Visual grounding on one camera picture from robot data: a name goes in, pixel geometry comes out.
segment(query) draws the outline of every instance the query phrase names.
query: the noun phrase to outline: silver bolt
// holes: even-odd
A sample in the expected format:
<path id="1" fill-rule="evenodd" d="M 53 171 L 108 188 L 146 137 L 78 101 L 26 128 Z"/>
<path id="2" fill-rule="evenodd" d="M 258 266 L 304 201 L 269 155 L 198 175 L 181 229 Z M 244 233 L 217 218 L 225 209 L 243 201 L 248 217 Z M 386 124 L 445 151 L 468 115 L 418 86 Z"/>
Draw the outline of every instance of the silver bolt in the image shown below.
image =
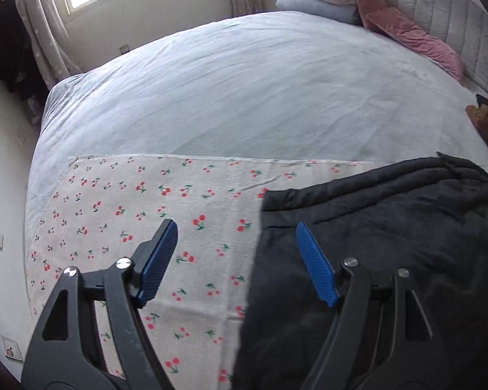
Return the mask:
<path id="1" fill-rule="evenodd" d="M 350 257 L 344 259 L 344 264 L 346 267 L 349 267 L 349 268 L 358 267 L 358 260 L 356 258 L 353 258 L 350 256 Z"/>
<path id="2" fill-rule="evenodd" d="M 130 258 L 120 258 L 116 261 L 115 266 L 120 270 L 124 270 L 125 268 L 130 267 L 131 264 L 132 260 Z"/>
<path id="3" fill-rule="evenodd" d="M 63 274 L 66 274 L 69 277 L 76 275 L 77 272 L 78 272 L 78 268 L 76 267 L 67 267 L 65 268 L 65 270 L 63 270 Z"/>
<path id="4" fill-rule="evenodd" d="M 398 268 L 398 275 L 401 278 L 408 279 L 410 277 L 410 272 L 406 268 Z"/>

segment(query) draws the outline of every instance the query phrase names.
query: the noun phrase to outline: hanging clothes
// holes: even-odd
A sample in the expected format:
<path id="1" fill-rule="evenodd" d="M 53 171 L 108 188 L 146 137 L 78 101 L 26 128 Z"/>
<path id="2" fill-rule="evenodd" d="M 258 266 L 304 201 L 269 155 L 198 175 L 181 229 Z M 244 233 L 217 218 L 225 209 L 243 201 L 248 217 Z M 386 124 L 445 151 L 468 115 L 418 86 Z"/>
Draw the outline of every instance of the hanging clothes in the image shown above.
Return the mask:
<path id="1" fill-rule="evenodd" d="M 9 92 L 17 92 L 22 101 L 35 97 L 45 106 L 49 90 L 15 0 L 0 0 L 0 80 L 6 83 Z"/>

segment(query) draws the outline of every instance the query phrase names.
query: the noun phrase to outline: cherry pattern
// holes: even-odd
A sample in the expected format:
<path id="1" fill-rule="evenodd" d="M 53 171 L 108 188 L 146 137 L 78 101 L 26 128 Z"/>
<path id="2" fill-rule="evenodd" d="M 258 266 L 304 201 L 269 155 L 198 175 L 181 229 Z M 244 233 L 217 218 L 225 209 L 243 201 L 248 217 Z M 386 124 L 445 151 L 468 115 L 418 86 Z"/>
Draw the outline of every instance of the cherry pattern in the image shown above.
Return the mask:
<path id="1" fill-rule="evenodd" d="M 156 320 L 160 318 L 159 315 L 157 315 L 155 312 L 151 312 L 149 315 L 147 315 L 144 318 L 144 321 L 146 323 L 146 327 L 149 330 L 153 330 L 156 327 Z"/>
<path id="2" fill-rule="evenodd" d="M 226 245 L 225 243 L 222 244 L 222 248 L 217 248 L 215 252 L 217 252 L 217 255 L 219 256 L 225 256 L 226 252 L 229 251 L 229 246 Z"/>
<path id="3" fill-rule="evenodd" d="M 134 238 L 131 234 L 125 233 L 124 231 L 121 232 L 121 234 L 119 235 L 119 237 L 121 238 L 121 241 L 123 243 L 128 242 L 128 241 L 130 241 L 130 240 L 132 240 Z"/>
<path id="4" fill-rule="evenodd" d="M 193 219 L 191 222 L 197 227 L 197 230 L 204 230 L 204 221 L 206 220 L 206 215 L 201 214 L 199 217 Z"/>
<path id="5" fill-rule="evenodd" d="M 218 335 L 215 330 L 206 330 L 205 333 L 212 339 L 213 344 L 219 344 L 222 340 L 224 340 L 224 337 Z"/>
<path id="6" fill-rule="evenodd" d="M 181 361 L 179 358 L 173 358 L 171 361 L 165 361 L 164 365 L 169 369 L 170 373 L 178 374 L 179 373 L 179 364 Z"/>
<path id="7" fill-rule="evenodd" d="M 136 186 L 136 191 L 139 191 L 141 193 L 146 192 L 146 187 L 144 187 L 144 182 L 139 183 L 139 185 Z"/>
<path id="8" fill-rule="evenodd" d="M 202 197 L 203 197 L 204 199 L 211 198 L 212 196 L 215 196 L 215 192 L 214 192 L 213 190 L 211 190 L 211 189 L 208 189 L 208 190 L 206 191 L 206 194 L 203 194 L 203 195 L 202 195 Z"/>
<path id="9" fill-rule="evenodd" d="M 237 231 L 248 230 L 251 227 L 251 223 L 246 221 L 245 218 L 239 220 L 239 225 L 237 226 Z"/>
<path id="10" fill-rule="evenodd" d="M 181 196 L 183 198 L 186 198 L 186 196 L 188 196 L 188 194 L 190 193 L 190 189 L 192 187 L 192 185 L 185 185 L 183 188 L 181 188 Z"/>
<path id="11" fill-rule="evenodd" d="M 180 263 L 194 263 L 195 262 L 195 257 L 191 255 L 189 252 L 183 252 L 183 255 L 177 255 L 175 257 L 175 262 L 180 264 Z"/>
<path id="12" fill-rule="evenodd" d="M 165 208 L 166 208 L 166 206 L 163 205 L 163 206 L 161 206 L 161 208 L 157 209 L 157 212 L 159 213 L 160 218 L 167 216 L 166 212 L 164 211 Z"/>
<path id="13" fill-rule="evenodd" d="M 217 290 L 217 287 L 213 283 L 208 283 L 205 285 L 208 288 L 208 296 L 220 295 L 220 291 Z"/>
<path id="14" fill-rule="evenodd" d="M 186 291 L 183 288 L 180 288 L 179 290 L 172 292 L 172 297 L 174 297 L 175 300 L 178 302 L 183 300 L 183 296 L 186 296 Z"/>
<path id="15" fill-rule="evenodd" d="M 159 190 L 161 191 L 161 195 L 167 196 L 170 192 L 172 192 L 172 189 L 167 188 L 165 185 L 159 186 Z"/>
<path id="16" fill-rule="evenodd" d="M 188 332 L 188 330 L 186 330 L 185 327 L 181 327 L 179 329 L 179 331 L 177 331 L 177 332 L 174 333 L 174 337 L 177 340 L 181 340 L 182 338 L 190 337 L 190 333 Z"/>
<path id="17" fill-rule="evenodd" d="M 233 285 L 235 286 L 238 286 L 239 284 L 244 283 L 246 281 L 243 275 L 231 276 L 229 280 L 233 281 Z"/>

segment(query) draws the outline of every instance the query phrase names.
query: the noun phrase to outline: cherry print cloth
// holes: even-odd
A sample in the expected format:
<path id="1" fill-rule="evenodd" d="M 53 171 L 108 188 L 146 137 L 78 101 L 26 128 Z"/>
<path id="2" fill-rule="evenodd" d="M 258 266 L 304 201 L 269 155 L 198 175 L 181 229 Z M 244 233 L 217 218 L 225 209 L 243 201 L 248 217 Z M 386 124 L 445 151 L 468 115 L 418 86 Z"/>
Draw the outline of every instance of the cherry print cloth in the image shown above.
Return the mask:
<path id="1" fill-rule="evenodd" d="M 178 245 L 142 320 L 177 389 L 230 388 L 266 190 L 304 188 L 380 166 L 156 155 L 75 159 L 27 248 L 33 319 L 65 267 L 107 268 L 171 218 Z M 123 377 L 105 304 L 97 304 L 97 317 L 109 371 Z"/>

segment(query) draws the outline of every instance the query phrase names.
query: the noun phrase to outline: gray upholstered headboard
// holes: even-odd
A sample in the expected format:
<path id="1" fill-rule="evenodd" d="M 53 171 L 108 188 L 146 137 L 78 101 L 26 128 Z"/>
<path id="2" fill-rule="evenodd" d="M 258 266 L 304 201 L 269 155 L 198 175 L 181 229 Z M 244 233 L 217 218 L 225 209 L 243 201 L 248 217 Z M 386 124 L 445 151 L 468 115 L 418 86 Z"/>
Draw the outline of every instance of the gray upholstered headboard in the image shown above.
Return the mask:
<path id="1" fill-rule="evenodd" d="M 465 73 L 488 92 L 488 15 L 471 0 L 387 0 L 461 55 Z"/>

